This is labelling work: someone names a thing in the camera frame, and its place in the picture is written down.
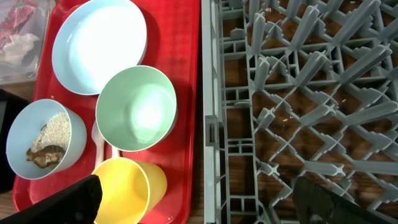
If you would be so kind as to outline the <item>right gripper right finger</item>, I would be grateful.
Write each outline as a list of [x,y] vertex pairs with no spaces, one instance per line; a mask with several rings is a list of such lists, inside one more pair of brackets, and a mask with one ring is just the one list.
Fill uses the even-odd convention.
[[306,177],[294,184],[293,201],[298,221],[327,224],[392,224],[397,220],[365,210]]

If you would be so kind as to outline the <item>white napkin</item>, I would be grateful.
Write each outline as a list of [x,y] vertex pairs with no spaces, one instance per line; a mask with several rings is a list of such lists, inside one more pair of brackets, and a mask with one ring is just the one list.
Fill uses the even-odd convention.
[[1,60],[12,65],[20,65],[23,58],[34,48],[34,42],[40,40],[34,34],[10,36],[11,42],[1,50]]

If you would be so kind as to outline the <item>mint green bowl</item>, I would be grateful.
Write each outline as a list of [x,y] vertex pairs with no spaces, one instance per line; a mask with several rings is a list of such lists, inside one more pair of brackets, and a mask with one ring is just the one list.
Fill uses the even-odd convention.
[[177,95],[160,70],[138,65],[116,74],[96,104],[104,140],[122,151],[148,149],[166,138],[177,122]]

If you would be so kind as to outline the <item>red snack wrapper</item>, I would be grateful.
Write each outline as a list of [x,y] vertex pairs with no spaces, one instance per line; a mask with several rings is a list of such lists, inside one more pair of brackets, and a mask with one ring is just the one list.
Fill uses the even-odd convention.
[[11,36],[18,34],[26,22],[38,8],[33,0],[4,1],[1,0],[1,51],[11,43]]

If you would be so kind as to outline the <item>light blue food bowl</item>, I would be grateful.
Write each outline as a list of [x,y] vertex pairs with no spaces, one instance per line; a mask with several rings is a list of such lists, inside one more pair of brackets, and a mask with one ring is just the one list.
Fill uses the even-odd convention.
[[[41,169],[27,161],[26,152],[42,127],[50,118],[59,113],[66,113],[70,120],[69,146],[63,159],[54,169]],[[75,112],[55,100],[42,99],[29,104],[16,116],[7,136],[6,156],[11,169],[19,177],[38,180],[74,165],[83,154],[86,140],[86,126]]]

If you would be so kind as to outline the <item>yellow plastic cup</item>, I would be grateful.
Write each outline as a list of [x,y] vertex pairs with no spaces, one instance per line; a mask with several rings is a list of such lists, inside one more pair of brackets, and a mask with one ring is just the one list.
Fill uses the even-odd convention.
[[124,157],[102,162],[94,171],[103,196],[95,223],[139,223],[164,197],[167,178],[155,165]]

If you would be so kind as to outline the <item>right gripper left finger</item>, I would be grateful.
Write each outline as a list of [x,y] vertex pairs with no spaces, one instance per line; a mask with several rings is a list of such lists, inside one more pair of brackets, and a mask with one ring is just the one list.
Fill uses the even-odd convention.
[[100,178],[89,175],[79,182],[1,220],[1,224],[93,223],[103,191]]

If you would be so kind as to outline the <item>rice and meat leftovers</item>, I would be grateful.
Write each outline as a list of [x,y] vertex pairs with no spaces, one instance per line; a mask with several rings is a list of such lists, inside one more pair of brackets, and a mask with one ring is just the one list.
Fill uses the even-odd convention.
[[54,169],[63,159],[69,146],[71,125],[66,113],[48,120],[27,150],[27,161],[41,169]]

